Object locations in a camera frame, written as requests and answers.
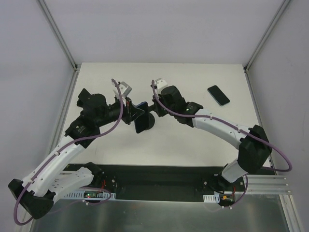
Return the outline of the aluminium frame post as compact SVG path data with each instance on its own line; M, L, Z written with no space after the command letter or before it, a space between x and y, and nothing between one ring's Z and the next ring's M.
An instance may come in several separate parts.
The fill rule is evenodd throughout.
M65 57L67 58L70 66L73 68L74 71L78 71L80 68L80 65L75 61L72 53L70 52L70 49L46 3L45 0L37 0L36 1L40 10L42 11L53 35L55 36L61 50L63 51Z
M244 72L247 73L253 63L255 62L256 58L258 57L259 53L261 52L262 48L265 46L266 42L268 41L269 37L271 36L273 30L275 29L276 25L282 18L283 14L286 12L289 5L292 3L292 0L283 0L279 5L277 11L275 12L274 16L272 17L268 27L266 28L265 32L263 33L261 39L259 40L257 46L255 47L252 55L250 56L248 62L244 65Z

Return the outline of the front aluminium rail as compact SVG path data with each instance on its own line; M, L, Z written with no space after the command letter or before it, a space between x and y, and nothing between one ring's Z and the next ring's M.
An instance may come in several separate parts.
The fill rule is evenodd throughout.
M264 177L260 183L249 184L248 186L248 193L251 194L287 194L288 192L285 178L272 174L269 177Z

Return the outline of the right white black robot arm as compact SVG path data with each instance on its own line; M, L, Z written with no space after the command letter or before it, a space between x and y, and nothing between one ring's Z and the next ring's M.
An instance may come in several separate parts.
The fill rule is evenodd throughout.
M202 105L186 102L175 86L151 85L154 94L155 112L159 116L169 114L179 123L209 132L231 144L238 150L238 157L227 164L217 176L221 190L229 190L235 181L262 169L272 152L262 127L246 127L228 122L211 113Z

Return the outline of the black round-base phone stand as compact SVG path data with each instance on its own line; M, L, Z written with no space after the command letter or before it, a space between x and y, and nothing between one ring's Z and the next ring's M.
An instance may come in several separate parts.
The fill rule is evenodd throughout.
M146 115L148 118L148 123L147 123L147 127L146 130L150 130L154 125L155 125L155 117L154 115L151 113L153 110L152 106L148 106L147 110L146 110Z

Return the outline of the black folding phone stand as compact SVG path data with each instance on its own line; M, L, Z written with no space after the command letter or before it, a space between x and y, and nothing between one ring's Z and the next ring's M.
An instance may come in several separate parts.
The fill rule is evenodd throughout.
M85 88L83 88L80 94L78 95L78 101L76 103L77 106L82 107L84 103L86 103L89 100L90 96L91 94Z

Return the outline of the black smartphone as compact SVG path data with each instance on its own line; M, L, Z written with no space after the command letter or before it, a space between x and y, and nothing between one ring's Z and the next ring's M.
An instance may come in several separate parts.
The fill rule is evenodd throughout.
M141 102L137 105L137 108L142 110L142 114L135 119L134 126L136 133L141 133L148 130L149 127L148 103L146 101Z
M207 91L220 106L224 106L230 103L230 99L221 91L221 89L217 85L209 87Z

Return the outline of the left aluminium frame post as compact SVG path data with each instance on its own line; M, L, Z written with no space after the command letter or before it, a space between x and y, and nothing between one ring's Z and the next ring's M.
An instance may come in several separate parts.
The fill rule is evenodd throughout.
M63 51L65 57L67 58L70 66L73 68L74 71L78 71L80 68L80 65L75 61L72 53L70 52L70 49L46 3L45 0L37 0L36 1L40 10L42 11L53 35L55 36L61 50Z

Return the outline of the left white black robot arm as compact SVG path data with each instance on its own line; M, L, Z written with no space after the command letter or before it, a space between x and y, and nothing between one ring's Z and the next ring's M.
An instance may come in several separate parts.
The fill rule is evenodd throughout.
M147 128L146 102L134 105L129 97L125 97L107 104L102 94L90 94L82 89L77 106L82 108L80 115L65 130L65 135L45 161L28 177L13 179L8 185L16 204L23 206L34 219L46 215L56 202L60 188L51 189L55 177L95 139L111 133L121 121L129 125L139 117L142 121L138 123L138 131Z

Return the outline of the right aluminium frame post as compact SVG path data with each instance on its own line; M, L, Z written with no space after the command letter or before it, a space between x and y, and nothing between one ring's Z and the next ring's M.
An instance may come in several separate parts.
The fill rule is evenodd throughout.
M259 53L261 52L262 48L265 46L266 42L268 41L269 37L271 36L273 30L275 29L276 25L282 18L283 14L286 12L289 5L292 3L292 0L283 0L279 5L277 11L275 12L274 16L272 17L268 27L266 28L265 32L263 33L261 39L259 40L257 46L255 47L252 55L250 56L248 62L244 65L244 72L247 73L253 63L255 62L256 58L258 57Z

